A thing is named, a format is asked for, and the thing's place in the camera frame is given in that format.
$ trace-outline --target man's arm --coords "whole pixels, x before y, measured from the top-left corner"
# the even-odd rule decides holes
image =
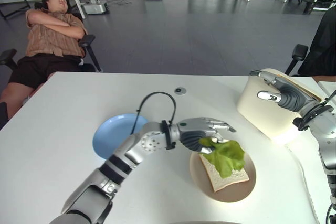
[[[56,26],[70,26],[68,23],[58,19],[54,18],[44,12],[41,12],[39,10],[30,10],[27,14],[27,19],[29,24],[41,24],[41,25],[56,25]]]
[[[82,39],[85,35],[84,30],[78,26],[58,26],[58,25],[44,25],[60,34],[74,38]]]

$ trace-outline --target robotic arm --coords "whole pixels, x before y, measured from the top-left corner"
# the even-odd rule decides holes
[[[202,146],[199,139],[211,137],[214,142],[223,142],[219,128],[235,132],[227,123],[212,118],[187,119],[170,126],[166,121],[147,123],[89,175],[65,202],[61,216],[51,224],[102,224],[122,182],[148,155],[174,149],[178,140],[192,151],[211,153],[212,149]]]
[[[333,107],[320,103],[313,95],[304,92],[284,77],[266,71],[253,71],[251,76],[258,76],[275,87],[280,93],[260,91],[260,99],[278,103],[284,109],[298,112],[301,118],[295,118],[293,124],[298,130],[310,129],[311,134],[319,143],[319,154],[324,173],[327,175],[331,190],[331,205],[336,210],[336,115]],[[330,222],[336,223],[336,215],[330,216]]]

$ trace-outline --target brown shirt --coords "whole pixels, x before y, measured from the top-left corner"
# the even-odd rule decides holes
[[[41,24],[30,24],[28,21],[28,15],[33,9],[29,9],[26,12],[27,26],[31,28],[28,35],[28,46],[26,50],[26,56],[34,56],[38,53],[54,54],[56,56],[63,55],[75,55],[83,58],[85,51],[78,45],[78,40],[58,33],[50,28],[47,28]],[[70,26],[78,26],[84,29],[83,23],[79,18],[69,13],[55,12],[52,13],[45,9],[38,9],[38,11],[47,13],[48,15],[58,18],[67,22]]]

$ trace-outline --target person's arm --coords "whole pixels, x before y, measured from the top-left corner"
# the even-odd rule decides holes
[[[44,25],[60,34],[74,38],[82,39],[85,35],[84,30],[78,26],[58,26],[58,25]]]
[[[312,78],[315,80],[315,82],[319,81],[336,82],[336,76],[313,76]]]
[[[70,26],[68,23],[54,18],[44,12],[39,10],[30,10],[27,12],[27,20],[30,25],[41,24],[41,25],[56,25],[56,26]]]

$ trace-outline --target lettuce leaf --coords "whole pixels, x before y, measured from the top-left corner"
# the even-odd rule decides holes
[[[200,144],[215,148],[210,154],[202,155],[216,167],[222,178],[231,176],[232,170],[241,170],[245,165],[245,152],[236,141],[217,144],[210,137],[204,137],[200,139]]]

